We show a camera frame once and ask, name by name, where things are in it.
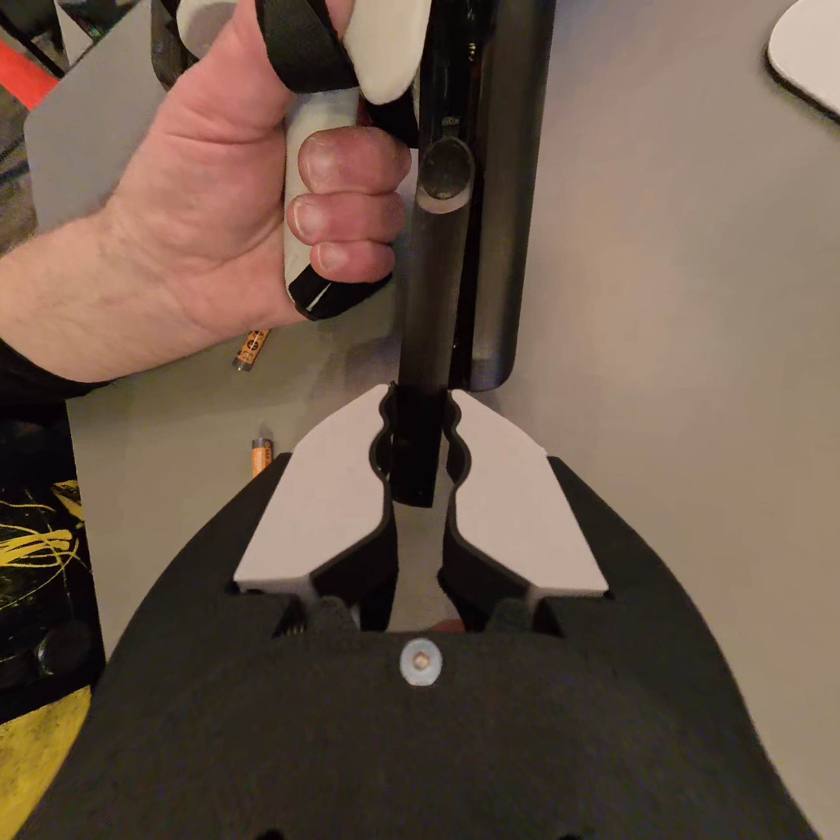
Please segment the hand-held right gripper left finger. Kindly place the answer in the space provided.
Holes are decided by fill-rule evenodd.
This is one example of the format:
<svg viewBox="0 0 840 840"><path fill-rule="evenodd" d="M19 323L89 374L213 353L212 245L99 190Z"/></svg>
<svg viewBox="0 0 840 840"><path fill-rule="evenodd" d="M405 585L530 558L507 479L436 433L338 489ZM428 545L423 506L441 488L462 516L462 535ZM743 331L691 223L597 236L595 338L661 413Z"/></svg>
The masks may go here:
<svg viewBox="0 0 840 840"><path fill-rule="evenodd" d="M241 592L339 598L363 631L391 621L399 571L389 487L392 388L376 385L294 448L234 573Z"/></svg>

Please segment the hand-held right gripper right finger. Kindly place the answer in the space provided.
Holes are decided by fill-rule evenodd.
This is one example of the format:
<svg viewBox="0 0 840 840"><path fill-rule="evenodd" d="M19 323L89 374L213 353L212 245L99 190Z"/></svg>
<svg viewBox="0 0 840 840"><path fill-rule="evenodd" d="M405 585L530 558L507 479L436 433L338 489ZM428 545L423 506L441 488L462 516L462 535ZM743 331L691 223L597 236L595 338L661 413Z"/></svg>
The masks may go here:
<svg viewBox="0 0 840 840"><path fill-rule="evenodd" d="M453 490L437 580L468 632L504 601L532 618L545 599L603 598L608 583L547 452L464 391L448 395Z"/></svg>

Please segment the black remote control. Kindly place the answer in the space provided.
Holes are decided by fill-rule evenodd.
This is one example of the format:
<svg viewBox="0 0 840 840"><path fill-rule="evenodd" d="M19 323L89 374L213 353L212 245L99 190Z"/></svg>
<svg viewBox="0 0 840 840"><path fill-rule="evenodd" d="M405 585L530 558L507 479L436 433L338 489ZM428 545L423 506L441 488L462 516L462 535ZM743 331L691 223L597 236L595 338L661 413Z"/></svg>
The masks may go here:
<svg viewBox="0 0 840 840"><path fill-rule="evenodd" d="M432 2L419 150L453 136L475 179L448 387L497 389L516 358L556 2Z"/></svg>

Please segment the black remote battery cover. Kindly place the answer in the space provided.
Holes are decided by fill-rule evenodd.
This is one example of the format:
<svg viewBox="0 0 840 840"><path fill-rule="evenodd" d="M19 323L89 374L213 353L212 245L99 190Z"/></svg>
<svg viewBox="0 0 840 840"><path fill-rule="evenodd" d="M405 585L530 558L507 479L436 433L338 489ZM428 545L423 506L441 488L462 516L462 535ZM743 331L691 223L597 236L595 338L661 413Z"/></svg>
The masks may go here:
<svg viewBox="0 0 840 840"><path fill-rule="evenodd" d="M394 500L415 508L434 504L475 174L455 136L432 143L418 167L390 474Z"/></svg>

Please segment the person's left forearm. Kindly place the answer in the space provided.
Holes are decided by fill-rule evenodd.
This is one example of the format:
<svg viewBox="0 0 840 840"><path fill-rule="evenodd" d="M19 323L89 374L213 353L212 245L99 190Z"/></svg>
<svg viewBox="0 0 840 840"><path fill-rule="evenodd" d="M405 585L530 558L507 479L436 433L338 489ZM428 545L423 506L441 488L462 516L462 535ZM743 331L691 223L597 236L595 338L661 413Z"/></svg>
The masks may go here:
<svg viewBox="0 0 840 840"><path fill-rule="evenodd" d="M136 288L99 213L2 258L2 407L84 396L132 371Z"/></svg>

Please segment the person's left hand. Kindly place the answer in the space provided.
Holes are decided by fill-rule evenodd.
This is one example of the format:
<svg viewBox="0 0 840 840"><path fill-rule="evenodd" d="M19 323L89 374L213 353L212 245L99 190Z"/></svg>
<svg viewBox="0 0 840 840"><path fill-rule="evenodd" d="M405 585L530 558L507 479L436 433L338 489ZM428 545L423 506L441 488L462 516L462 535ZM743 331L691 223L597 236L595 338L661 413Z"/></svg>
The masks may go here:
<svg viewBox="0 0 840 840"><path fill-rule="evenodd" d="M102 255L74 316L67 377L105 382L255 329L302 322L283 278L282 188L291 92L270 67L255 2L241 2L208 56L176 83L93 221ZM306 140L309 193L289 205L311 263L360 288L394 267L397 188L412 156L380 129Z"/></svg>

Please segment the person's black yellow shirt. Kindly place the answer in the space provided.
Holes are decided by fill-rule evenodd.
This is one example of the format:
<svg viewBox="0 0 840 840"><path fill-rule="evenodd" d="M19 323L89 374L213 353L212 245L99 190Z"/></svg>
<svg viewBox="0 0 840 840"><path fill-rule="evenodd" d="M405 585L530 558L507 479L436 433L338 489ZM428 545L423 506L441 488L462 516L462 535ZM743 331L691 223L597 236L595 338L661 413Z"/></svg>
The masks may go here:
<svg viewBox="0 0 840 840"><path fill-rule="evenodd" d="M1 817L16 833L76 740L104 651L63 403L2 407Z"/></svg>

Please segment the white metal document stand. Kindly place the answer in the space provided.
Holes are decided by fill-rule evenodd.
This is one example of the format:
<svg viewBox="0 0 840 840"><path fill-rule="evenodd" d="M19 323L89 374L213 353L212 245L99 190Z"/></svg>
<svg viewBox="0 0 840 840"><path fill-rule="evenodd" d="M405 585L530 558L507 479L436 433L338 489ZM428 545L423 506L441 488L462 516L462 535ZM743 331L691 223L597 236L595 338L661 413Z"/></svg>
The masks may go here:
<svg viewBox="0 0 840 840"><path fill-rule="evenodd" d="M775 23L766 48L785 90L839 122L839 2L797 1Z"/></svg>

